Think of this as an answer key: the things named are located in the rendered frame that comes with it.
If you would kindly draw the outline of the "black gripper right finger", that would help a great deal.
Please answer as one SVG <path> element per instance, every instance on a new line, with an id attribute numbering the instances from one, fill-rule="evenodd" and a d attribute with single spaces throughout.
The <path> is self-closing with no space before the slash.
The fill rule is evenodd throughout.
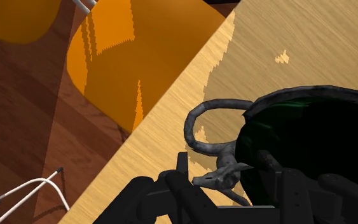
<path id="1" fill-rule="evenodd" d="M 337 174 L 316 180 L 282 167 L 266 150 L 258 152 L 268 196 L 279 204 L 281 224 L 358 224 L 358 184 Z"/>

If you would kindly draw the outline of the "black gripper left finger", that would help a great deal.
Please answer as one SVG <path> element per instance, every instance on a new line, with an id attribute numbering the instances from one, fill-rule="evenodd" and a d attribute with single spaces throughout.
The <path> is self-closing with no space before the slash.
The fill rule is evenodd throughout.
<path id="1" fill-rule="evenodd" d="M 218 224 L 219 211 L 204 191 L 188 180 L 188 154 L 180 152 L 174 170 L 154 181 L 133 178 L 93 224 L 156 224 L 167 215 L 171 224 Z"/>

